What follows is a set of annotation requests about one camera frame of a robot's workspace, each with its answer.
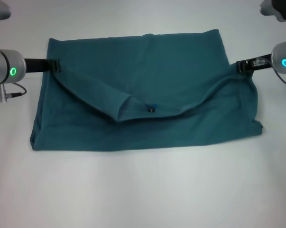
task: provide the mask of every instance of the teal cloth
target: teal cloth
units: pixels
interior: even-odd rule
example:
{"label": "teal cloth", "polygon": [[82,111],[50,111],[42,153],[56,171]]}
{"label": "teal cloth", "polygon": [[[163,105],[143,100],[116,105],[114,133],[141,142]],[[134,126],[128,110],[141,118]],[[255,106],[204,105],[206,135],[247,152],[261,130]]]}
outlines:
{"label": "teal cloth", "polygon": [[218,30],[50,39],[47,58],[61,72],[43,75],[34,150],[183,147],[262,133],[252,74],[229,64]]}

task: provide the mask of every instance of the white background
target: white background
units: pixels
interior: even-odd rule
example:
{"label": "white background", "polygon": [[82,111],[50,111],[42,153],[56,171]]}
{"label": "white background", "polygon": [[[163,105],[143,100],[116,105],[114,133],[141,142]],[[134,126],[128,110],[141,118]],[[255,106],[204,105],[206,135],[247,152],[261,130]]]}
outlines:
{"label": "white background", "polygon": [[[219,29],[231,63],[269,54],[286,23],[261,0],[6,0],[0,48],[46,57],[59,40]],[[254,74],[260,137],[206,147],[34,152],[40,74],[0,104],[0,228],[286,228],[286,87]],[[18,88],[9,85],[9,92]]]}

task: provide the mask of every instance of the cloth fold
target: cloth fold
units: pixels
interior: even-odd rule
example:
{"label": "cloth fold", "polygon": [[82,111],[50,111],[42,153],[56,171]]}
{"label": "cloth fold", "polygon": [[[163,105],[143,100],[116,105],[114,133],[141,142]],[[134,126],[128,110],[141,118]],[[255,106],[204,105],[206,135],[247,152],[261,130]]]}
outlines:
{"label": "cloth fold", "polygon": [[50,39],[47,58],[61,72],[43,75],[34,150],[209,145],[262,133],[252,74],[229,64],[218,30]]}

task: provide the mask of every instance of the towel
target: towel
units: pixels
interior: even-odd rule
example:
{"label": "towel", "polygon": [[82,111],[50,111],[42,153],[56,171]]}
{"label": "towel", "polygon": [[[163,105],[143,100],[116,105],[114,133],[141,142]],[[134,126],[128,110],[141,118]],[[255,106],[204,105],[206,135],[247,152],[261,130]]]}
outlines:
{"label": "towel", "polygon": [[237,74],[219,31],[49,40],[32,149],[120,151],[260,135],[252,73]]}

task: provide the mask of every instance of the white table surface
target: white table surface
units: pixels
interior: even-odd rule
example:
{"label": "white table surface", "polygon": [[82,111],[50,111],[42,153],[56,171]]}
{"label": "white table surface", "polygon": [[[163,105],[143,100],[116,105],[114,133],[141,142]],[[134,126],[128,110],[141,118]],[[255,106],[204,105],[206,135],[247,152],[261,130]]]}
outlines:
{"label": "white table surface", "polygon": [[[27,58],[46,57],[49,38],[219,29],[231,63],[286,41],[286,23],[262,16],[261,0],[5,2],[0,48]],[[262,136],[110,153],[32,151],[40,75],[0,104],[0,228],[286,228],[286,87],[272,70],[254,75]]]}

